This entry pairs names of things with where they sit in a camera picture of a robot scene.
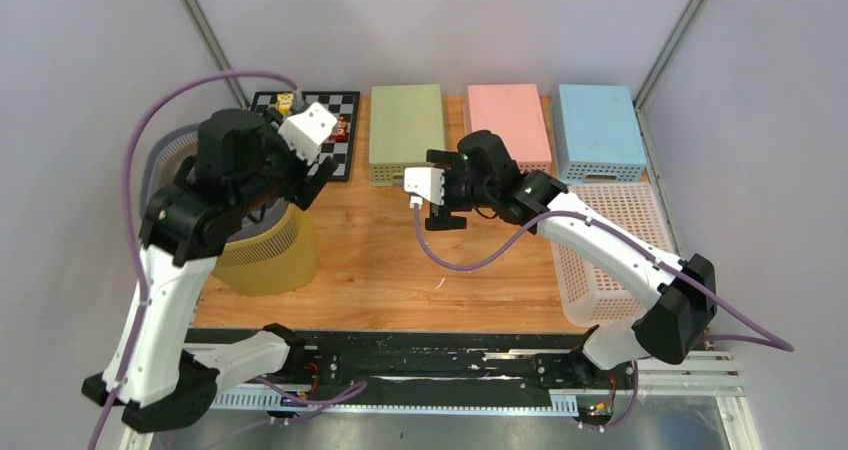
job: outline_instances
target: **red wire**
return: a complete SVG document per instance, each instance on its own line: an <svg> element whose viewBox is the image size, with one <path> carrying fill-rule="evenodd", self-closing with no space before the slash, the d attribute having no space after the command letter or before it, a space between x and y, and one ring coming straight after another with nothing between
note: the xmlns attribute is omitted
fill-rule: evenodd
<svg viewBox="0 0 848 450"><path fill-rule="evenodd" d="M305 367L304 370L311 369L315 371L315 380L312 381L312 388L309 390L309 396L311 397L315 393L315 389L318 388L318 381L321 379L321 369L318 368L314 362L310 362Z"/></svg>

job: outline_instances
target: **metal pole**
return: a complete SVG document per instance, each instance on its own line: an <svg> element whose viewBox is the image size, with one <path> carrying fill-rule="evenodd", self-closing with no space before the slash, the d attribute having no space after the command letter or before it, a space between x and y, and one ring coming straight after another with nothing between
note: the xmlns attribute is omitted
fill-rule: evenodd
<svg viewBox="0 0 848 450"><path fill-rule="evenodd" d="M180 0L180 2L191 19L194 29L197 30L197 35L200 37L203 45L206 46L206 51L209 52L209 56L212 58L215 67L221 71L232 70L230 62L221 48L221 44L218 43L218 39L215 37L215 32L212 31L212 26L209 25L209 20L204 15L203 9L200 8L200 2L198 0ZM238 80L230 78L224 80L224 83L227 85L227 90L229 90L230 95L232 95L238 106L246 108L250 104Z"/></svg>
<svg viewBox="0 0 848 450"><path fill-rule="evenodd" d="M640 111L645 105L645 102L648 101L648 97L651 96L651 93L656 87L660 76L662 76L663 72L665 71L665 68L668 65L668 62L671 60L671 57L674 56L678 45L680 44L681 40L686 35L686 33L689 31L692 22L695 20L695 17L698 15L698 12L704 6L705 1L706 0L689 0L689 2L686 4L686 8L683 9L683 13L680 15L680 18L674 25L674 29L671 31L671 35L668 36L668 40L666 40L665 45L663 45L663 48L660 51L657 60L654 62L654 66L648 73L648 77L645 79L645 83L642 84L642 88L639 89L639 93L636 95L636 101L634 102L634 106L636 107L637 112Z"/></svg>

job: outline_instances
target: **metal floor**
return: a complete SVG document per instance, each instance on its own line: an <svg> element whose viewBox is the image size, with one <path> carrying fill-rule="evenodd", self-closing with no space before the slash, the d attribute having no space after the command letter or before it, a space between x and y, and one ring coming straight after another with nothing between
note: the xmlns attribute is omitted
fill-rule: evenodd
<svg viewBox="0 0 848 450"><path fill-rule="evenodd" d="M628 397L617 399L623 411ZM172 449L196 450L264 414L210 411L180 431ZM153 448L166 442L164 435ZM640 400L626 425L604 434L578 430L556 417L457 417L444 415L324 414L289 427L263 426L215 446L215 450L571 450L645 448L729 450L719 410L711 397L649 397Z"/></svg>

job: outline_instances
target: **blue plastic basket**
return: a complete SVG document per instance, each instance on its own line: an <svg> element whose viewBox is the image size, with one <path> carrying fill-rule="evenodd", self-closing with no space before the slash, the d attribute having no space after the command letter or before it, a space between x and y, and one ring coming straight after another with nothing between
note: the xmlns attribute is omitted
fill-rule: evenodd
<svg viewBox="0 0 848 450"><path fill-rule="evenodd" d="M647 159L627 87L560 85L551 119L560 180L639 181Z"/></svg>

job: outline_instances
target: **yellow object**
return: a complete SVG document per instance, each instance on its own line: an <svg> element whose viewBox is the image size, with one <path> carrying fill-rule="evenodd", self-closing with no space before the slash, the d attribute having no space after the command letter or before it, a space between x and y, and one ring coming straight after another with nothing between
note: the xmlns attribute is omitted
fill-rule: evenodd
<svg viewBox="0 0 848 450"><path fill-rule="evenodd" d="M278 93L277 94L277 111L283 115L291 115L291 106L294 103L294 93Z"/></svg>
<svg viewBox="0 0 848 450"><path fill-rule="evenodd" d="M317 267L312 220L303 210L289 205L270 230L228 243L212 275L242 295L262 296L306 285Z"/></svg>

